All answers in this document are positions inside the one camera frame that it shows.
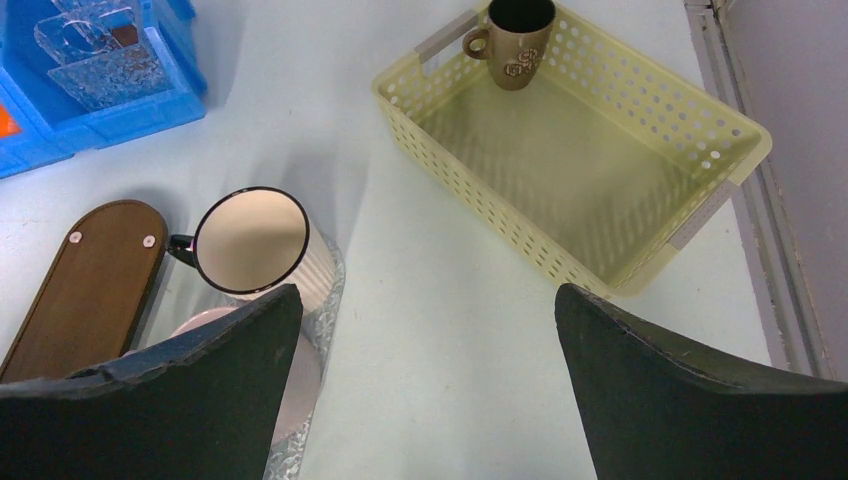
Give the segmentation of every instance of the brown mug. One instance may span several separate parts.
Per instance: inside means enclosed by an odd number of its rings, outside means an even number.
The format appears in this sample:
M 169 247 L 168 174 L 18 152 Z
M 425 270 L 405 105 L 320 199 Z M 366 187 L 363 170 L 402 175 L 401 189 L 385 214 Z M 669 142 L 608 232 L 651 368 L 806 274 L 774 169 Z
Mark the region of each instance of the brown mug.
M 487 60 L 499 87 L 521 90 L 542 63 L 555 17 L 551 0 L 493 0 L 491 25 L 466 35 L 462 48 L 471 58 Z

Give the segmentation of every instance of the basket handle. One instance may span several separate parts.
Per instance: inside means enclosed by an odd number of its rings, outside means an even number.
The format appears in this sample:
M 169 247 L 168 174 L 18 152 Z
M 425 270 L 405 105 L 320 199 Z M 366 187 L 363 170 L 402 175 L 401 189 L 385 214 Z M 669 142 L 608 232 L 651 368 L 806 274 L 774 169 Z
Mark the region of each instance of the basket handle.
M 444 50 L 445 47 L 458 40 L 459 37 L 465 35 L 465 33 L 472 28 L 476 27 L 478 15 L 479 13 L 477 10 L 468 10 L 458 16 L 451 23 L 445 25 L 444 28 L 431 35 L 430 38 L 419 43 L 418 46 L 415 47 L 415 51 L 418 53 L 418 58 L 421 60 L 421 63 L 435 57 L 439 52 Z

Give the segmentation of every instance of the floral pattern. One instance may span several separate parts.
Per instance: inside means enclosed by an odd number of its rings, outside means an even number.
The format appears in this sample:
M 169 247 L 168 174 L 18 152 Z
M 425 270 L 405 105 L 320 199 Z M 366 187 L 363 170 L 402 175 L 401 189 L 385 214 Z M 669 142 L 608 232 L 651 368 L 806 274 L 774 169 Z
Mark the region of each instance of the floral pattern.
M 510 77 L 517 77 L 525 73 L 533 73 L 539 68 L 542 56 L 535 48 L 528 48 L 518 54 L 517 60 L 510 60 L 504 65 L 504 73 Z

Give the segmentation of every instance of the blue plastic bin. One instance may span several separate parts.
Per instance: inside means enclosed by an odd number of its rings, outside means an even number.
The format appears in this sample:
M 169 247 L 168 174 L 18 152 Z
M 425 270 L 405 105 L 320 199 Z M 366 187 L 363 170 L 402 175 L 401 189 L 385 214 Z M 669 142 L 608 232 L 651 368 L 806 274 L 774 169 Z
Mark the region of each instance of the blue plastic bin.
M 92 111 L 51 78 L 60 64 L 34 35 L 36 24 L 62 12 L 51 0 L 0 0 L 0 105 L 21 129 L 21 133 L 0 138 L 0 178 L 206 114 L 201 102 L 206 81 L 197 67 L 191 37 L 195 12 L 189 0 L 133 0 L 127 4 L 132 4 L 135 12 L 139 43 L 155 55 L 167 88 Z

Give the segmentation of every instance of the wooden board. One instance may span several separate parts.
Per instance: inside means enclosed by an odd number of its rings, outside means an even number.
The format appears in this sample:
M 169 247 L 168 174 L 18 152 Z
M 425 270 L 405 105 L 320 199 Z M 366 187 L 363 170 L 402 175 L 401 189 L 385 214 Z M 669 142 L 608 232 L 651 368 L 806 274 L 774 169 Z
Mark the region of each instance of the wooden board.
M 159 212 L 134 200 L 108 203 L 80 219 L 0 367 L 0 382 L 61 378 L 126 352 L 167 234 Z

